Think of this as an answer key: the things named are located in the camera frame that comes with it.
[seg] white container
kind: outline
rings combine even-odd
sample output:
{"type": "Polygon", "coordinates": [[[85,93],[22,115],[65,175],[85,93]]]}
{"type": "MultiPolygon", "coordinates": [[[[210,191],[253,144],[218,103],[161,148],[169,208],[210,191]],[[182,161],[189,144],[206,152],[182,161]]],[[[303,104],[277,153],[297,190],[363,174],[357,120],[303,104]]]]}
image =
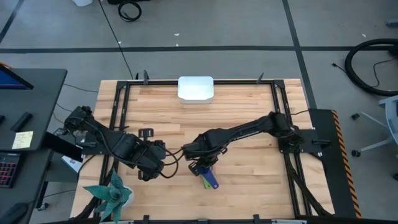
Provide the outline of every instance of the white container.
{"type": "Polygon", "coordinates": [[[73,2],[79,6],[79,7],[83,7],[83,6],[87,6],[91,3],[93,3],[93,0],[73,0],[73,2]]]}
{"type": "Polygon", "coordinates": [[[124,205],[122,205],[122,208],[126,208],[126,207],[130,207],[130,205],[134,201],[134,191],[126,185],[123,185],[123,187],[126,189],[129,189],[131,191],[131,194],[129,195],[129,199],[127,200],[126,203],[124,203],[124,205]]]}
{"type": "Polygon", "coordinates": [[[214,97],[214,79],[212,77],[180,77],[178,97],[183,104],[211,103],[214,97]]]}

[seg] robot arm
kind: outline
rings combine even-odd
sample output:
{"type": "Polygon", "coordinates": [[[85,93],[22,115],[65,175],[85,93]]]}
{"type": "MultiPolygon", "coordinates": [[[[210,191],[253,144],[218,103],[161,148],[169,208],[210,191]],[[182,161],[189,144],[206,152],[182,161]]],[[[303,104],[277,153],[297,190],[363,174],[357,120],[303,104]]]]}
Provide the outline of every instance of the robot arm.
{"type": "Polygon", "coordinates": [[[138,167],[139,178],[148,181],[159,176],[164,167],[165,144],[162,141],[144,142],[133,134],[111,131],[97,122],[90,107],[77,107],[65,120],[65,128],[74,131],[88,131],[96,137],[110,155],[119,159],[130,168],[138,167]]]}
{"type": "Polygon", "coordinates": [[[298,144],[302,138],[296,133],[284,114],[270,112],[257,120],[229,129],[211,129],[200,134],[192,143],[182,147],[185,159],[194,160],[189,165],[191,172],[200,174],[200,169],[208,168],[218,160],[217,156],[226,153],[227,145],[233,141],[259,134],[269,133],[279,139],[286,139],[290,144],[298,144]]]}

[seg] keyboard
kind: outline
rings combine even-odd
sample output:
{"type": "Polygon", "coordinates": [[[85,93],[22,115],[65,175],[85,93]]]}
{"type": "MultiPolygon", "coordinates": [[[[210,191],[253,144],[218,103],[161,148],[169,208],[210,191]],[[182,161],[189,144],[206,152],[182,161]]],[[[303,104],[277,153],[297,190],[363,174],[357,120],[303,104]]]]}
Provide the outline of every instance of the keyboard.
{"type": "Polygon", "coordinates": [[[17,175],[19,153],[0,152],[0,187],[12,188],[17,175]]]}

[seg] gray floor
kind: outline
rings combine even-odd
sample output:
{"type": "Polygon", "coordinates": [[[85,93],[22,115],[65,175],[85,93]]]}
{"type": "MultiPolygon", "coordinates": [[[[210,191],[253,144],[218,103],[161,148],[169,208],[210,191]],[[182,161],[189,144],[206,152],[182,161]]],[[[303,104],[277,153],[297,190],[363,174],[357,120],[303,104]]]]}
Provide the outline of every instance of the gray floor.
{"type": "MultiPolygon", "coordinates": [[[[398,17],[395,0],[288,0],[301,46],[353,46],[375,38],[396,38],[386,19],[398,17]]],[[[183,46],[293,46],[283,2],[280,0],[152,0],[140,2],[142,17],[127,23],[115,6],[103,2],[121,47],[183,46]]],[[[17,1],[0,1],[0,29],[5,26],[17,1]]],[[[65,53],[70,48],[116,48],[111,29],[98,1],[76,7],[72,0],[25,0],[1,41],[0,61],[18,68],[66,68],[66,83],[96,90],[100,80],[129,79],[130,74],[118,52],[65,53]],[[10,54],[14,49],[38,49],[34,54],[10,54]],[[57,53],[40,53],[52,49],[57,53]]],[[[125,53],[132,73],[149,72],[152,79],[182,75],[211,75],[215,78],[302,78],[294,51],[233,50],[125,53]]],[[[304,62],[318,108],[339,112],[347,149],[359,149],[383,140],[382,130],[365,119],[350,115],[365,111],[384,121],[378,97],[354,86],[333,62],[343,66],[347,52],[303,52],[304,62]]],[[[353,67],[368,83],[376,83],[372,65],[390,58],[386,52],[360,52],[353,67]]],[[[397,62],[378,66],[381,88],[396,90],[397,62]]],[[[59,103],[74,109],[94,107],[95,93],[79,92],[65,86],[59,103]]],[[[60,119],[67,112],[55,109],[60,119]]],[[[52,120],[49,131],[60,127],[52,120]]],[[[396,146],[365,152],[349,158],[364,218],[398,220],[398,172],[396,146]]],[[[74,189],[76,183],[50,184],[47,194],[74,189]]],[[[51,207],[35,212],[31,223],[66,220],[73,192],[46,199],[51,207]]]]}

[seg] succulent plant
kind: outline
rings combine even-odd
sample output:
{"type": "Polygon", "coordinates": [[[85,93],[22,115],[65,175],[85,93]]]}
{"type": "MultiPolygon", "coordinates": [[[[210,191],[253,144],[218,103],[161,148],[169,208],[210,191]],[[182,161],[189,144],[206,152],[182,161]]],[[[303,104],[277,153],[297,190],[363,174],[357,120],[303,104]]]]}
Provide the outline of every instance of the succulent plant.
{"type": "Polygon", "coordinates": [[[123,187],[122,178],[118,176],[116,171],[113,169],[109,187],[95,185],[83,188],[88,190],[94,197],[105,201],[95,210],[95,212],[104,212],[101,217],[101,222],[112,213],[113,221],[118,224],[122,206],[127,202],[132,192],[123,187]]]}

